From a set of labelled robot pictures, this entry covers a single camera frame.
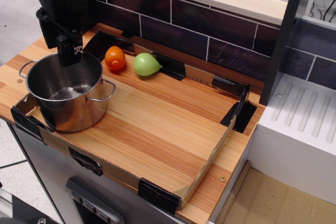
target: screw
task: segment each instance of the screw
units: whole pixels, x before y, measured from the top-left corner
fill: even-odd
[[[46,224],[47,220],[45,218],[40,218],[37,222],[37,224]]]

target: black tape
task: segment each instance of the black tape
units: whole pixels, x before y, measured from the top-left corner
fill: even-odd
[[[175,214],[181,200],[179,196],[168,192],[144,178],[141,178],[139,181],[138,194],[142,198],[171,214]]]
[[[38,127],[44,128],[48,132],[53,132],[52,129],[48,128],[44,124],[42,124],[39,120],[34,118],[33,116],[26,116],[20,109],[13,106],[11,108],[11,113],[16,124],[16,127],[32,136],[33,138],[43,142],[43,138],[40,135],[40,131]]]
[[[223,79],[221,77],[215,76],[211,83],[214,87],[225,90],[226,92],[233,94],[237,97],[242,96],[242,93],[246,90],[246,86]]]
[[[94,174],[98,175],[99,177],[103,174],[103,169],[101,165],[93,160],[91,157],[88,157],[84,154],[81,154],[71,147],[69,147],[69,152],[71,157],[74,158],[82,167],[91,170]]]
[[[98,31],[84,47],[83,51],[87,52],[100,61],[105,58],[106,51],[112,47],[117,46],[124,52],[134,54],[134,45],[132,42],[120,39],[116,36]]]
[[[153,54],[156,56],[156,60],[160,63],[160,65],[163,66],[160,69],[160,72],[173,77],[176,80],[183,80],[185,77],[184,63],[159,54],[158,52],[153,52]]]
[[[233,116],[237,115],[236,123],[233,129],[240,133],[244,132],[246,126],[248,125],[254,112],[257,109],[257,107],[252,105],[248,100],[249,91],[250,91],[249,85],[245,86],[245,90],[240,96],[240,102],[236,102],[231,107],[229,112],[222,119],[221,124],[229,126]]]

